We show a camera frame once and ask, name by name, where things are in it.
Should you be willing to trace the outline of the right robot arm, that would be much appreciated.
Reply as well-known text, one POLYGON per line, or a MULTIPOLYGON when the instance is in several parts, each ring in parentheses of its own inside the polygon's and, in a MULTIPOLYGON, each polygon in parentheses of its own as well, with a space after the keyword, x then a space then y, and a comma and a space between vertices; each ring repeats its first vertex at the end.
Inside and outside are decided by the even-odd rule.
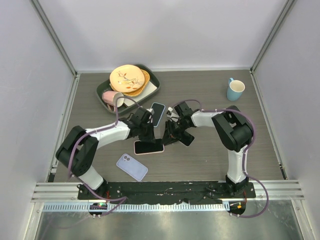
POLYGON ((194 136, 189 128, 215 128, 223 146, 228 152, 228 171, 225 176, 225 191, 233 198, 245 191, 249 183, 247 173, 247 152, 254 139, 252 123, 232 105, 222 110, 192 110, 183 101, 168 108, 167 121, 161 143, 164 146, 181 142, 189 146, 194 136))

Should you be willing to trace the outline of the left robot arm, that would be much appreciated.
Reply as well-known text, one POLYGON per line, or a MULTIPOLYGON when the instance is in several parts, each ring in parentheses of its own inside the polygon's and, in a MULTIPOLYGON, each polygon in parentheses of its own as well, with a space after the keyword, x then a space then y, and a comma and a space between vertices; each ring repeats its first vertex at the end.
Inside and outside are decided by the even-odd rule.
POLYGON ((109 125, 84 129, 77 125, 67 134, 55 153, 55 158, 89 187, 89 194, 100 200, 107 192, 107 181, 94 169, 96 151, 117 141, 138 137, 140 141, 155 142, 153 110, 138 107, 135 113, 109 125))

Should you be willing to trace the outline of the teal-edged phone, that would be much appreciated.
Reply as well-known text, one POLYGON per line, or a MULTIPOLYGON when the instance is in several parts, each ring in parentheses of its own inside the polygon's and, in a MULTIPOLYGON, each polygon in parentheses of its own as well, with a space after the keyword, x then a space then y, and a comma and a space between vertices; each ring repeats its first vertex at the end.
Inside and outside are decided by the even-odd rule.
POLYGON ((134 153, 136 155, 145 155, 153 153, 162 153, 165 150, 162 140, 160 138, 156 139, 154 143, 135 141, 134 142, 134 153))

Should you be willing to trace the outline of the white-edged phone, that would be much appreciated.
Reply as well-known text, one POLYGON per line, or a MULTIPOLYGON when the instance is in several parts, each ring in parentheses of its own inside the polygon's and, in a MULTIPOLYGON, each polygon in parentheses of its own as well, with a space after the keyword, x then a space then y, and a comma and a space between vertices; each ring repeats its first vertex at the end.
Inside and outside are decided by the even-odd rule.
POLYGON ((176 136, 176 139, 181 142, 184 146, 189 147, 193 141, 195 140, 195 137, 188 133, 187 131, 181 132, 176 136))

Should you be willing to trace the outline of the lavender phone case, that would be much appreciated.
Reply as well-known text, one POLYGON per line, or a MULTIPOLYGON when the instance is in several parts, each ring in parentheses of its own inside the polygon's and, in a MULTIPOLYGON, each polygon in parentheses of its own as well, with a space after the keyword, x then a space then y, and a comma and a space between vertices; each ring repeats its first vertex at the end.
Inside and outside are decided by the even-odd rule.
POLYGON ((148 173, 145 165, 126 153, 119 158, 116 166, 138 182, 141 182, 148 173))

